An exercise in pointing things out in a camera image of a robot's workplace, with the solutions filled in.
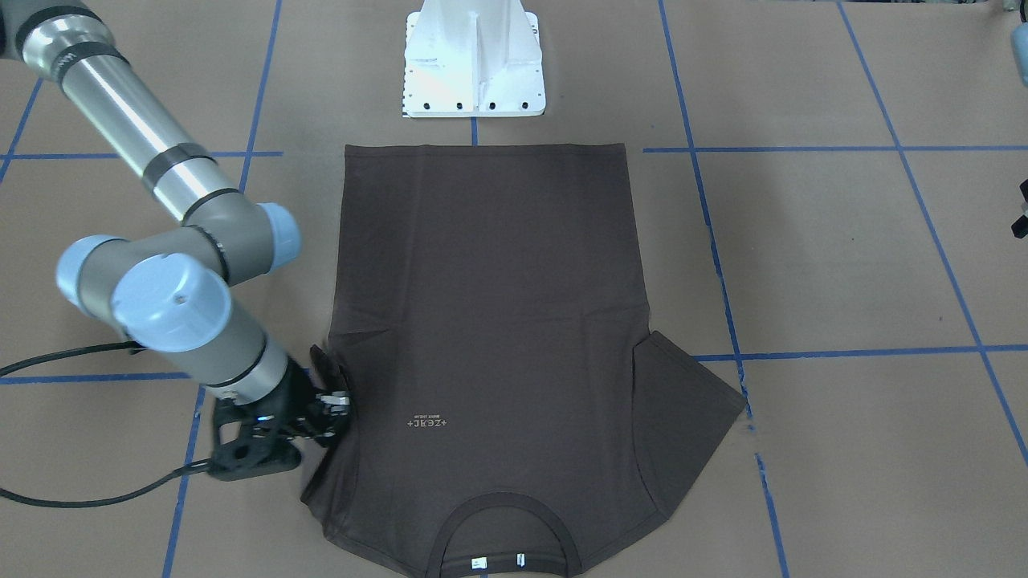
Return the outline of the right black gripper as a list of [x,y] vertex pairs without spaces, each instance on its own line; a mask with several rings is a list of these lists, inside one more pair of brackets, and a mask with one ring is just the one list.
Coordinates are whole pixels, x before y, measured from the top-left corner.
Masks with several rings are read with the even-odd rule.
[[220,482],[293,470],[304,455],[294,440],[308,440],[322,449],[348,430],[348,391],[324,391],[305,371],[286,371],[276,388],[260,400],[235,404],[217,400],[212,416],[213,447],[210,476]]

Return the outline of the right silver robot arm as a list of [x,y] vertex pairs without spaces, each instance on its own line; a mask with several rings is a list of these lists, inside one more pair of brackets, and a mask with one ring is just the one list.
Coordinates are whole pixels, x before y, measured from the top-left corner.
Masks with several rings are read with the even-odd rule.
[[84,1],[4,1],[2,57],[54,88],[164,215],[161,230],[71,242],[56,286],[71,308],[213,400],[206,472],[225,482],[279,473],[299,465],[298,442],[330,449],[345,431],[348,396],[316,383],[234,294],[297,259],[302,234],[291,212],[238,190]]

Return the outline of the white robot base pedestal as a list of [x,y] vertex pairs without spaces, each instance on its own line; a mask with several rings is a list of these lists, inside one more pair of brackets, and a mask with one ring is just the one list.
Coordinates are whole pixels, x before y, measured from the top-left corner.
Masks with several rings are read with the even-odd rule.
[[426,1],[406,16],[404,60],[404,117],[533,117],[547,108],[540,23],[521,1]]

